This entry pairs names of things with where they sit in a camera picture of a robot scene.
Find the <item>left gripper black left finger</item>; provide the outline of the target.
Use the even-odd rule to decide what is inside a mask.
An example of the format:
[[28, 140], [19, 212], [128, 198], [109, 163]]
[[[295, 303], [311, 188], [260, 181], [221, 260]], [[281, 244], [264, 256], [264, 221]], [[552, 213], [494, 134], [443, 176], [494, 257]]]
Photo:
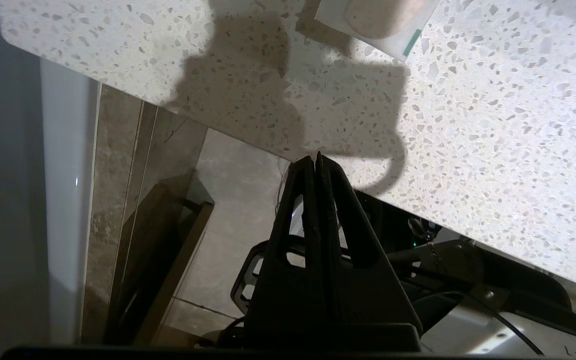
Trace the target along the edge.
[[[262, 268], [244, 321], [246, 343], [259, 349], [308, 347], [309, 336], [327, 320], [323, 286], [322, 240], [315, 196], [314, 162], [293, 162], [275, 216]], [[290, 264], [294, 244], [291, 217], [302, 196], [304, 267]]]

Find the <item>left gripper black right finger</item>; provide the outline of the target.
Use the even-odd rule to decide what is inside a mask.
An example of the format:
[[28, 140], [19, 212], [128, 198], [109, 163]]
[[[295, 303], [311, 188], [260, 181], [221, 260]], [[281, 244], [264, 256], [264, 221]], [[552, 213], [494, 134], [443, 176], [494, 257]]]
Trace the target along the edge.
[[315, 164], [332, 344], [358, 352], [419, 352], [423, 326], [345, 172], [321, 153]]

